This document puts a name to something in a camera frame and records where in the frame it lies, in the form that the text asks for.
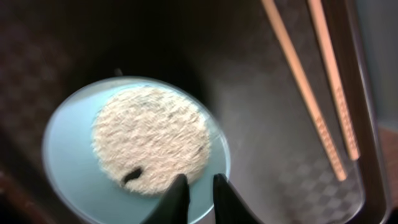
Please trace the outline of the wooden chopstick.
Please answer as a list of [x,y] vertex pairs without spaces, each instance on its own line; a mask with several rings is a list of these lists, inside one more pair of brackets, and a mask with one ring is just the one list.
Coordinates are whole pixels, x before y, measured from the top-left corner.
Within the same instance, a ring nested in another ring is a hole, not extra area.
[[307,76],[297,55],[294,45],[285,28],[282,18],[277,10],[277,6],[273,0],[262,0],[262,5],[271,23],[272,29],[282,47],[284,55],[287,59],[289,67],[292,71],[296,84],[301,92],[302,98],[306,104],[307,110],[312,118],[314,127],[322,142],[330,165],[335,173],[336,178],[341,182],[347,178],[343,163],[338,154],[337,148],[330,134],[328,126],[324,120],[322,112],[318,106],[315,95],[307,80]]
[[360,157],[360,151],[350,117],[348,104],[345,98],[345,92],[341,82],[338,65],[336,62],[333,45],[329,29],[326,23],[326,17],[321,0],[308,0],[313,25],[317,33],[317,39],[322,53],[323,63],[328,75],[330,89],[333,95],[336,112],[340,122],[341,131],[345,140],[346,150],[349,158],[356,161]]

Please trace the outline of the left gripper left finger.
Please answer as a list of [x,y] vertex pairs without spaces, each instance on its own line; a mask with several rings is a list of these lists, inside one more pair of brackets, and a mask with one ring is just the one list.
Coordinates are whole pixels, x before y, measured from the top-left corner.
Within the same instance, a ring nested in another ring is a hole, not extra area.
[[179,174],[143,224],[187,224],[189,205],[187,177]]

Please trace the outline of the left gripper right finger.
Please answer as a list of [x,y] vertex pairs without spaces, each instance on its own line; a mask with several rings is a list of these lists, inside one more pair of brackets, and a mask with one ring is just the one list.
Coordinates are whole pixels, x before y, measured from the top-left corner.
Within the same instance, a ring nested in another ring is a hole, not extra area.
[[223,174],[213,177],[213,204],[216,224],[260,224]]

